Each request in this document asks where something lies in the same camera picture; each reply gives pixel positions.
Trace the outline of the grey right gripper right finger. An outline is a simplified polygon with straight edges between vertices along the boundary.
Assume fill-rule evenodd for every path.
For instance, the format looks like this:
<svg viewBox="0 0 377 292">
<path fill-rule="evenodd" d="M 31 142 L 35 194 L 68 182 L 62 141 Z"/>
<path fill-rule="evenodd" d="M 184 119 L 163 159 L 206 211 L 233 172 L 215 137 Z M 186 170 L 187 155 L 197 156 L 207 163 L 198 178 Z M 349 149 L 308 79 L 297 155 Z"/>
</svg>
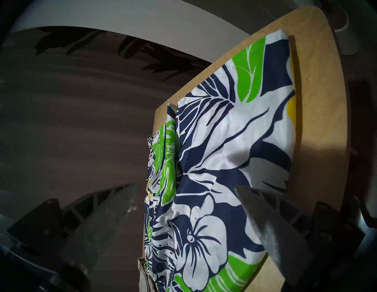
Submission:
<svg viewBox="0 0 377 292">
<path fill-rule="evenodd" d="M 284 196 L 236 185 L 257 238 L 285 278 L 282 287 L 330 287 L 365 233 L 325 202 L 306 215 Z"/>
</svg>

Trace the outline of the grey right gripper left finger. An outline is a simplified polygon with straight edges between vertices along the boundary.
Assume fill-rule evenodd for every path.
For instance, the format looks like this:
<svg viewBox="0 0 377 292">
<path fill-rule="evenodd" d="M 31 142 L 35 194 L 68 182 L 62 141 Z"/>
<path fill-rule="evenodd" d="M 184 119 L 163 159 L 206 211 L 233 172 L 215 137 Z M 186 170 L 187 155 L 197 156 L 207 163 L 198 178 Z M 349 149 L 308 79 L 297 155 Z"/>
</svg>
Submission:
<svg viewBox="0 0 377 292">
<path fill-rule="evenodd" d="M 91 271 L 127 216 L 138 185 L 88 193 L 61 208 L 48 199 L 8 226 L 8 252 L 47 273 L 74 262 Z"/>
</svg>

